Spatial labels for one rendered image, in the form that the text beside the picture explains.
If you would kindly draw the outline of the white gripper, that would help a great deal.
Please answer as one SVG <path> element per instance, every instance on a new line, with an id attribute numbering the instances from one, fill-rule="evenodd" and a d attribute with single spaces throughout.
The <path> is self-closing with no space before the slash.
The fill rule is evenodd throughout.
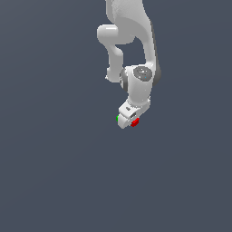
<path id="1" fill-rule="evenodd" d="M 131 126 L 131 123 L 139 118 L 150 107 L 150 100 L 143 106 L 136 107 L 126 101 L 119 108 L 118 125 L 124 129 Z"/>

